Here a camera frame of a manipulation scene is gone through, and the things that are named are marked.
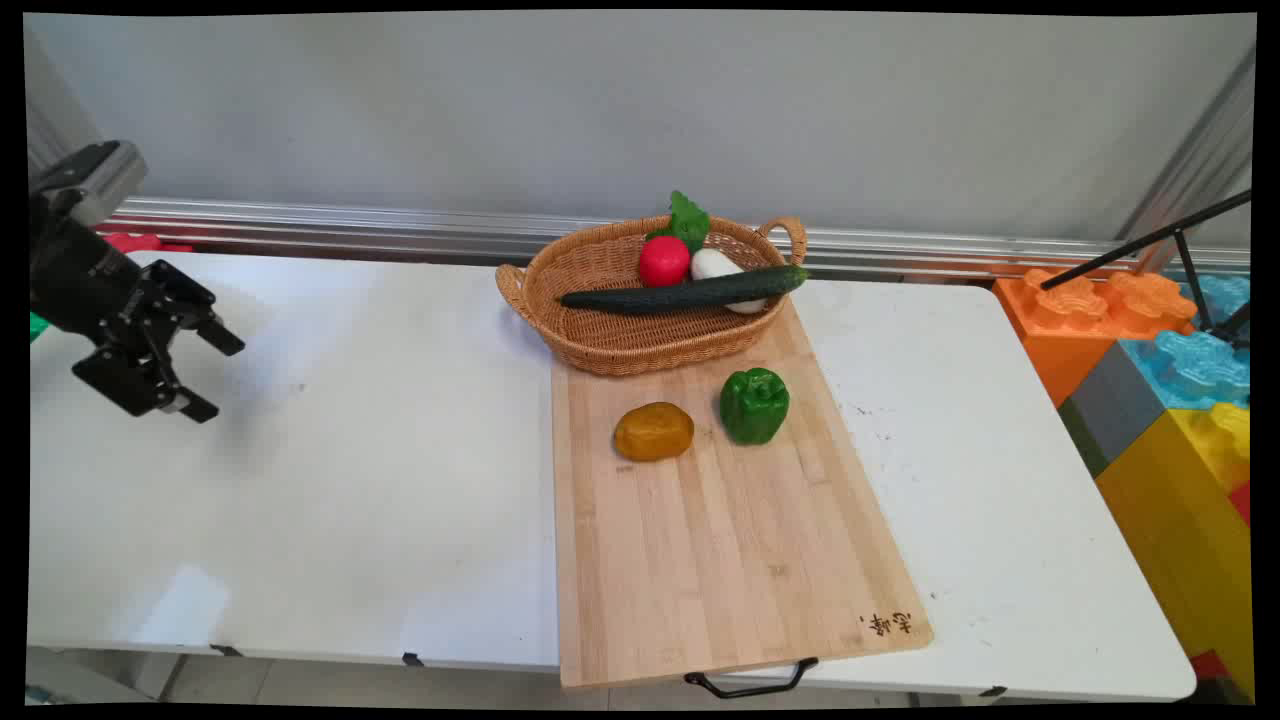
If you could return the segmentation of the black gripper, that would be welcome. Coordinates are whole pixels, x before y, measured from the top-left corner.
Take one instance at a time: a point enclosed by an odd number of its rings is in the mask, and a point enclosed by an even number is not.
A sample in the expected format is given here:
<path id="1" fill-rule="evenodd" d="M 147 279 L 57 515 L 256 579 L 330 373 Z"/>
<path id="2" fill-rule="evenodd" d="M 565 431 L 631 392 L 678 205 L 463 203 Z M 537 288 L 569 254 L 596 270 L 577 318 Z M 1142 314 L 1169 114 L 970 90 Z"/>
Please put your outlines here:
<path id="1" fill-rule="evenodd" d="M 169 351 L 143 322 L 150 310 L 234 356 L 246 345 L 215 311 L 212 291 L 168 261 L 141 266 L 73 218 L 60 199 L 32 193 L 28 209 L 31 309 L 99 346 L 72 373 L 132 416 L 155 410 L 196 423 L 218 416 L 216 405 L 179 379 Z"/>

